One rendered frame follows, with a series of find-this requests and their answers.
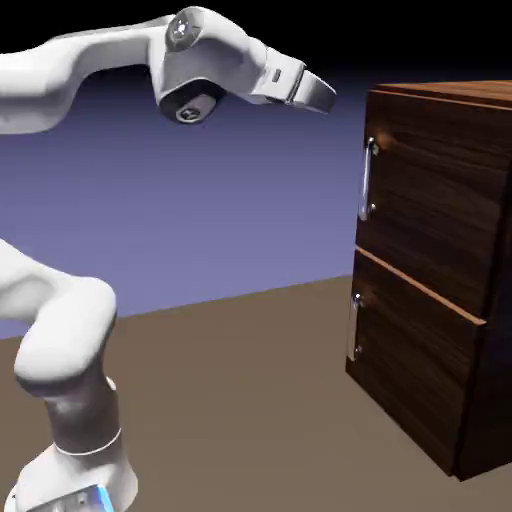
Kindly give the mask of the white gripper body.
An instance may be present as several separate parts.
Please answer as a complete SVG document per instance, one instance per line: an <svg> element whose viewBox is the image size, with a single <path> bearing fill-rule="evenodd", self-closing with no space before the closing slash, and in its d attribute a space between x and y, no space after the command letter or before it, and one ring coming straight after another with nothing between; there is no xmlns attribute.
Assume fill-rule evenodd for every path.
<svg viewBox="0 0 512 512"><path fill-rule="evenodd" d="M336 91L329 84L304 69L289 104L294 108L328 114L336 96Z"/></svg>

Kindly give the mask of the dark wood cabinet door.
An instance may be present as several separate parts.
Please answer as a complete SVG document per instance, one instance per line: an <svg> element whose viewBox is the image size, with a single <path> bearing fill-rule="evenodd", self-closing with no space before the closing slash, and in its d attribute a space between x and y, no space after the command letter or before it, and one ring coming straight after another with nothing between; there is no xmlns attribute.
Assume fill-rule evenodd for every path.
<svg viewBox="0 0 512 512"><path fill-rule="evenodd" d="M356 244L484 319L512 183L512 80L377 85L366 221Z"/></svg>
<svg viewBox="0 0 512 512"><path fill-rule="evenodd" d="M364 250L354 254L351 314L348 373L452 473L484 321Z"/></svg>

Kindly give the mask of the dark wood cabinet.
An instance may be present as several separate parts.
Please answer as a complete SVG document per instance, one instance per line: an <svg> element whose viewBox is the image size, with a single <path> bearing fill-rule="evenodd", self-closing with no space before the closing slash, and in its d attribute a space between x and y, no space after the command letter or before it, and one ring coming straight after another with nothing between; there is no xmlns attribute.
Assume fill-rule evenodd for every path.
<svg viewBox="0 0 512 512"><path fill-rule="evenodd" d="M447 474L512 463L512 80L370 89L347 373Z"/></svg>

